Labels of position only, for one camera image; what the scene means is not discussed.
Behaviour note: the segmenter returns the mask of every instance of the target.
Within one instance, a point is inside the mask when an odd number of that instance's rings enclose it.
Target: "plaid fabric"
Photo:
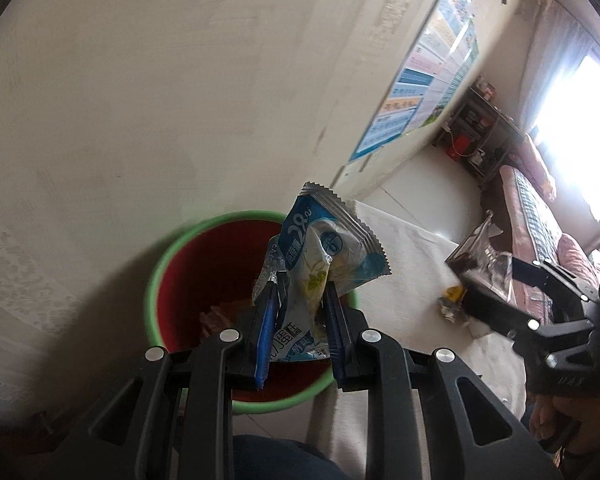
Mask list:
[[[561,230],[554,215],[547,204],[540,198],[531,183],[519,171],[514,169],[516,187],[525,216],[526,228],[536,253],[536,260],[548,259],[554,264],[558,263],[558,241]],[[545,294],[538,290],[538,299],[543,304],[544,322],[552,321],[552,302]]]

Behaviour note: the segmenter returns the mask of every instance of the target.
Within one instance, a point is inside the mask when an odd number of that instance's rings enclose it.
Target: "pink pillow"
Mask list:
[[[593,288],[600,286],[598,275],[592,263],[587,260],[577,241],[567,233],[564,233],[558,241],[558,263],[585,280]]]
[[[518,156],[514,158],[517,159],[516,164],[520,171],[534,185],[545,202],[553,202],[556,193],[555,179],[549,174],[540,152],[528,134],[525,134],[524,140],[517,145],[516,152]]]

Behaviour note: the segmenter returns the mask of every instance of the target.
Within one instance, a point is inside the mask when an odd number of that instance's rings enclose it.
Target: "food wrapper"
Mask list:
[[[316,322],[327,280],[342,296],[363,283],[391,273],[380,242],[330,189],[307,182],[280,234],[269,241],[253,289],[257,298],[267,281],[288,276],[284,319],[271,346],[272,361],[329,357],[324,327]]]
[[[513,299],[513,268],[510,253],[496,251],[489,238],[502,231],[491,223],[493,213],[487,211],[487,218],[448,256],[445,263],[460,276],[470,272],[484,285],[508,303]],[[452,322],[465,322],[474,338],[486,335],[491,330],[482,322],[470,319],[462,310],[464,288],[461,285],[448,288],[439,298],[440,310]]]

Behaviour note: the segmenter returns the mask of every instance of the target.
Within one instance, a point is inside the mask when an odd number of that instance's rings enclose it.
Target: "window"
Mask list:
[[[600,58],[590,54],[572,77],[554,82],[536,126],[536,144],[600,220]]]

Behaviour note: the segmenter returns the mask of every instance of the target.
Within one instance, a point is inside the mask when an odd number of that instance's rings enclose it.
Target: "human hand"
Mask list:
[[[600,447],[600,396],[571,399],[538,395],[529,421],[529,430],[536,439],[554,434],[556,411],[580,421],[580,430],[567,444],[567,451],[584,454]]]

